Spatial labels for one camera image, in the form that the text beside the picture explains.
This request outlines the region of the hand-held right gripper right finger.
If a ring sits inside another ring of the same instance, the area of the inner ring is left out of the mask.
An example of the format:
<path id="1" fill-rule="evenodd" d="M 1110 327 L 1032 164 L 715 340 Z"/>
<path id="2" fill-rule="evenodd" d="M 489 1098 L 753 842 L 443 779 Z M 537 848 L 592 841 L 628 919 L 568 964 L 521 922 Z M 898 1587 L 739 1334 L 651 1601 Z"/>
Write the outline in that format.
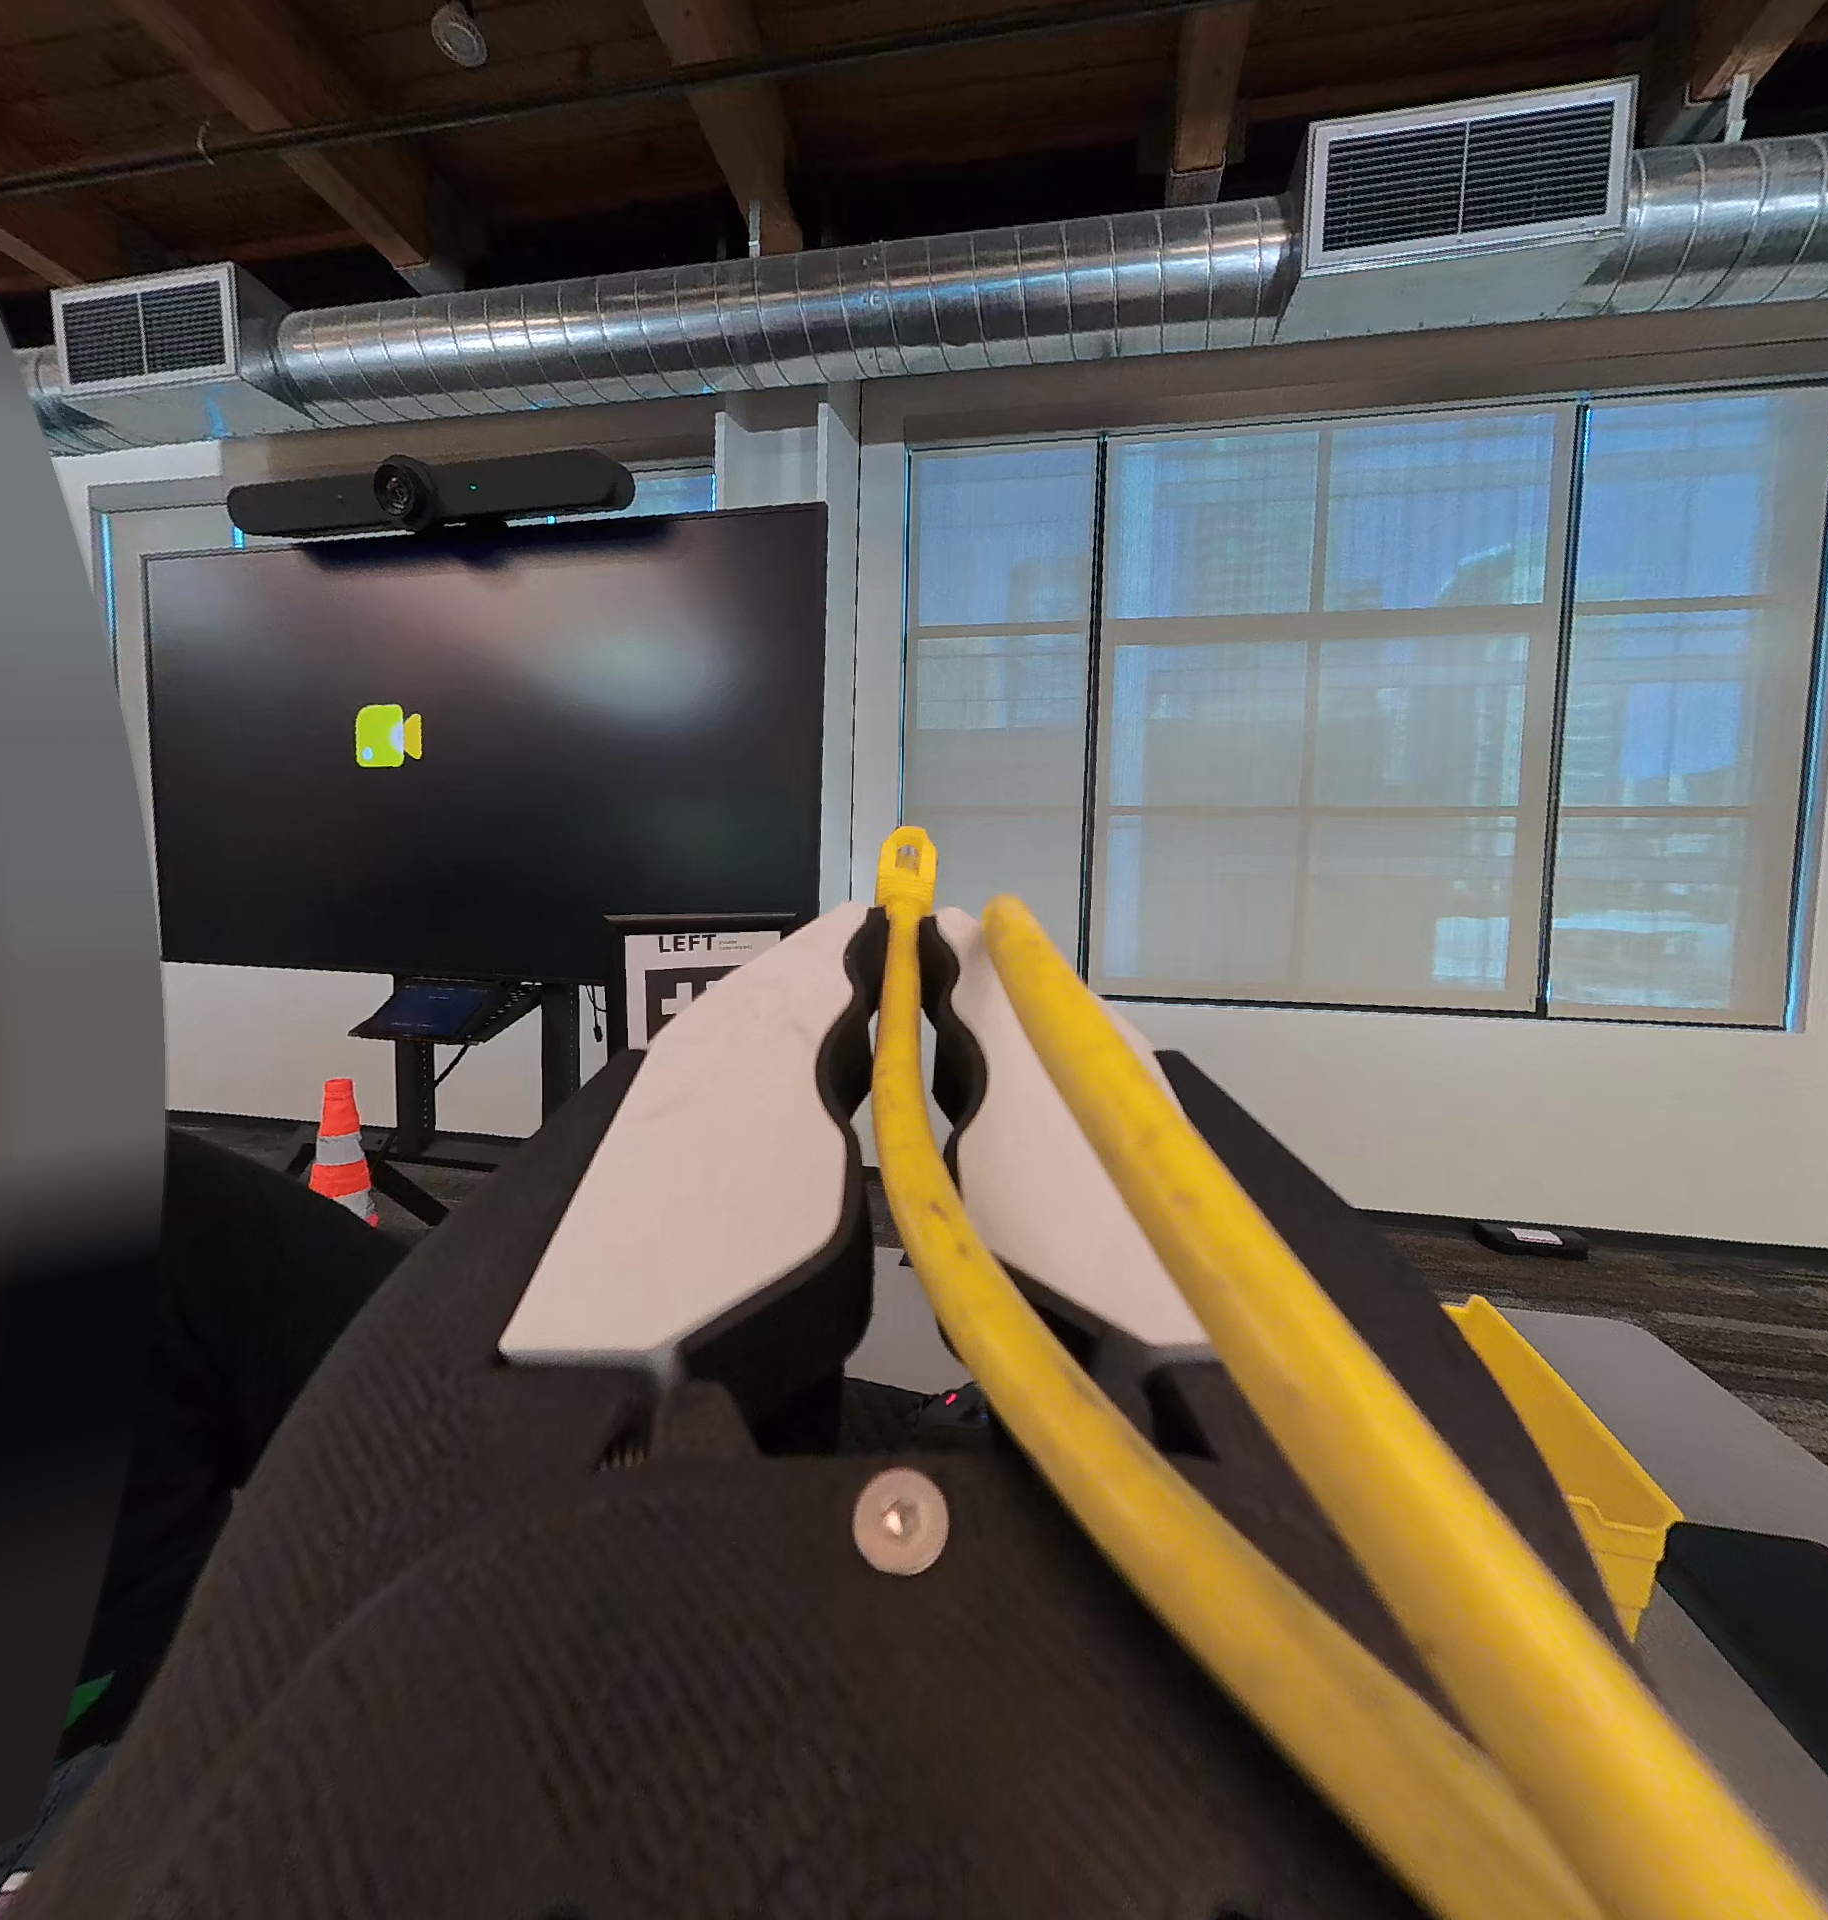
<path id="1" fill-rule="evenodd" d="M 1169 1369 L 1210 1361 L 1207 1334 L 1028 1045 L 981 922 L 925 922 L 930 1105 L 983 1247 L 1048 1331 L 1159 1450 L 1204 1450 Z"/>

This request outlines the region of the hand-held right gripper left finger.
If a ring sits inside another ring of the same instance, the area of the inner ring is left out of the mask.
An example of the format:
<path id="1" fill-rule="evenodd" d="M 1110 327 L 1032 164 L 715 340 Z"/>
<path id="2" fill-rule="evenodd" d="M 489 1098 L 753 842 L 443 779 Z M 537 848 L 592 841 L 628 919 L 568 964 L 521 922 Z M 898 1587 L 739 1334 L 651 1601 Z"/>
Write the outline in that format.
<path id="1" fill-rule="evenodd" d="M 709 987 L 641 1054 L 499 1357 L 709 1382 L 750 1427 L 838 1396 L 874 1312 L 874 1011 L 860 902 Z"/>

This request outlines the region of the yellow plastic bin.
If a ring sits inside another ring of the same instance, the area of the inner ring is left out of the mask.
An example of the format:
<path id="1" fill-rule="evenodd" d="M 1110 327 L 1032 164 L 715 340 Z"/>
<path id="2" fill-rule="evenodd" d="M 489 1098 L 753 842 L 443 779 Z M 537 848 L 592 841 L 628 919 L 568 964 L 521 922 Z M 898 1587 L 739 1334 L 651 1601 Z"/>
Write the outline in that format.
<path id="1" fill-rule="evenodd" d="M 1543 1453 L 1622 1634 L 1634 1641 L 1682 1508 L 1493 1303 L 1473 1296 L 1445 1313 Z"/>

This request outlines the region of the black framed marker sign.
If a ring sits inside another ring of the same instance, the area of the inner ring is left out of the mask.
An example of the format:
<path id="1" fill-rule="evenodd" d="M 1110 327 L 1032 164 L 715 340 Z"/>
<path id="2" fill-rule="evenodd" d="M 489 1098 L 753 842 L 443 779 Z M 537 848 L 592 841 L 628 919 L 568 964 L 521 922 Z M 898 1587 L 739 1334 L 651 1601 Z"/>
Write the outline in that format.
<path id="1" fill-rule="evenodd" d="M 712 985 L 803 923 L 791 911 L 609 916 L 599 977 L 609 1053 L 644 1049 Z"/>

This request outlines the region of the tablet on black stand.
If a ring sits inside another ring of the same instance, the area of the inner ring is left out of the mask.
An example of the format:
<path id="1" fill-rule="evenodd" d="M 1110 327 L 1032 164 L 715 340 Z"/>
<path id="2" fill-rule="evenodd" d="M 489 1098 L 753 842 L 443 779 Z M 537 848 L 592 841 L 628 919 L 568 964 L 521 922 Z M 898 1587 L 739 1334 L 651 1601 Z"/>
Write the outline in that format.
<path id="1" fill-rule="evenodd" d="M 542 1116 L 550 1116 L 582 1085 L 582 1009 L 582 991 L 573 985 L 399 975 L 379 1011 L 351 1031 L 395 1049 L 397 1123 L 366 1129 L 366 1142 L 385 1163 L 495 1173 L 515 1153 L 511 1142 L 447 1133 L 436 1123 L 434 1049 L 479 1049 L 537 1015 Z"/>

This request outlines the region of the orange traffic cone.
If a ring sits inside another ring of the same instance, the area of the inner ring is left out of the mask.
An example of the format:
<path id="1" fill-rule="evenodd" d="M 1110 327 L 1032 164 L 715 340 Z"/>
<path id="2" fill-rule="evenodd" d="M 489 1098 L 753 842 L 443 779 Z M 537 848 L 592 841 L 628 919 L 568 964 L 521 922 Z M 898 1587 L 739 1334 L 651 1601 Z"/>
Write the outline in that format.
<path id="1" fill-rule="evenodd" d="M 374 1228 L 374 1186 L 359 1126 L 353 1080 L 345 1077 L 326 1080 L 307 1187 Z"/>

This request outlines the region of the window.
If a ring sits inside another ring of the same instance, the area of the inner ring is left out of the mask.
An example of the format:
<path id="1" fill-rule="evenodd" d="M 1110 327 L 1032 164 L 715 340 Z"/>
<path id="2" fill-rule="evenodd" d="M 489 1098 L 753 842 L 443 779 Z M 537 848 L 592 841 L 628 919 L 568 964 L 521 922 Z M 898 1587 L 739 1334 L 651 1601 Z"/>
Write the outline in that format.
<path id="1" fill-rule="evenodd" d="M 912 446 L 903 805 L 1095 991 L 1781 1027 L 1828 382 Z"/>

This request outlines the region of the black desk mat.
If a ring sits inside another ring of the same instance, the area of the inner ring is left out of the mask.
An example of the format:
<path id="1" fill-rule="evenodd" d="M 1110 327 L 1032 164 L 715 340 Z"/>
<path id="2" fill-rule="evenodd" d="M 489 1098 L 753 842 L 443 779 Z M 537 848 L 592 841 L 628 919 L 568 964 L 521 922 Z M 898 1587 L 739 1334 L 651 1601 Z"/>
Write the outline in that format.
<path id="1" fill-rule="evenodd" d="M 1675 1525 L 1656 1577 L 1828 1777 L 1828 1545 Z"/>

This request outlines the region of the large black wall screen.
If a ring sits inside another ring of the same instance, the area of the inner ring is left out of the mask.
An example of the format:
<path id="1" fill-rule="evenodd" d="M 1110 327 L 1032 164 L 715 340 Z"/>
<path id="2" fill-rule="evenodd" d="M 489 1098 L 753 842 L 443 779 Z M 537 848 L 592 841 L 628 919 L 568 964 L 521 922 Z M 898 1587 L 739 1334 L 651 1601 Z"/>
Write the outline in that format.
<path id="1" fill-rule="evenodd" d="M 813 916 L 826 510 L 151 558 L 161 956 L 589 979 L 613 916 Z"/>

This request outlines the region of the round metal duct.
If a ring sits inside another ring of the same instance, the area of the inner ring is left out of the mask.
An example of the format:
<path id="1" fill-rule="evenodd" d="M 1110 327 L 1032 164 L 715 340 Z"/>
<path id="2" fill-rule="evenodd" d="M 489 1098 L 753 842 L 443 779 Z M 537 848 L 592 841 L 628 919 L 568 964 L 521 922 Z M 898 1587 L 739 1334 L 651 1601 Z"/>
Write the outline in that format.
<path id="1" fill-rule="evenodd" d="M 290 311 L 229 368 L 74 389 L 59 455 L 619 402 L 1828 301 L 1828 134 L 1633 152 L 1617 229 L 1316 269 L 1282 199 Z"/>

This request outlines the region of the white duct air vent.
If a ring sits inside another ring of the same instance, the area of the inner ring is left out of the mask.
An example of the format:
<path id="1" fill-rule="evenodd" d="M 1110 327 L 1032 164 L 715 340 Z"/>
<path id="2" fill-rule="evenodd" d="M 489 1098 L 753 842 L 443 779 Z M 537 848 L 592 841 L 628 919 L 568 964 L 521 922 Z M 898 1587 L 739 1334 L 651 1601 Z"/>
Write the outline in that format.
<path id="1" fill-rule="evenodd" d="M 1595 241 L 1627 220 L 1633 78 L 1316 121 L 1291 199 L 1305 273 Z"/>
<path id="2" fill-rule="evenodd" d="M 235 375 L 235 270 L 216 263 L 50 295 L 62 390 L 181 386 Z"/>

